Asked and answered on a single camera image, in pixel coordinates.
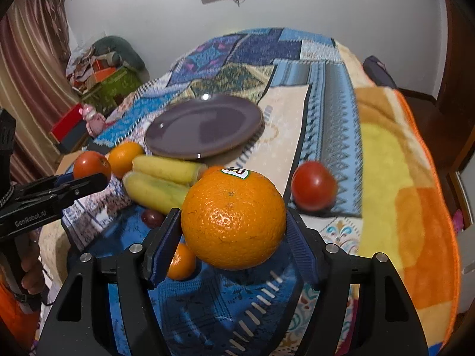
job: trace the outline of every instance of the silver bolt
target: silver bolt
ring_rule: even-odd
[[[385,263],[388,261],[388,256],[384,253],[378,253],[376,254],[376,259],[380,262],[380,263]]]
[[[335,244],[327,244],[325,250],[329,253],[336,253],[338,251],[338,246]]]
[[[142,250],[142,245],[141,244],[133,244],[133,245],[130,245],[130,252],[131,253],[138,253]]]
[[[81,256],[79,257],[79,259],[81,260],[82,263],[87,263],[87,261],[89,261],[91,258],[92,258],[92,254],[91,254],[91,253],[83,253],[83,254],[81,254]]]

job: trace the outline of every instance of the round plate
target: round plate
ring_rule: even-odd
[[[162,157],[204,158],[244,143],[262,122],[262,111],[247,99],[205,94],[158,116],[145,133],[145,143]]]

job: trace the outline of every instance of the baseboard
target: baseboard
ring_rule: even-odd
[[[433,105],[436,105],[437,100],[429,94],[423,93],[423,92],[417,92],[413,90],[407,90],[406,88],[398,88],[398,90],[404,95],[404,96],[409,96],[411,98],[416,98],[416,99],[421,99],[421,100],[426,100],[430,101]]]

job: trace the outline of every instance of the pink toy pig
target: pink toy pig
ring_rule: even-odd
[[[90,104],[84,104],[83,107],[79,109],[79,113],[86,121],[87,132],[93,138],[107,128],[104,115],[98,113]]]

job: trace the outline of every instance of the dole sticker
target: dole sticker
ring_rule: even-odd
[[[225,174],[234,175],[235,177],[246,179],[249,175],[249,171],[245,169],[238,169],[236,167],[228,167],[227,169],[221,170]]]

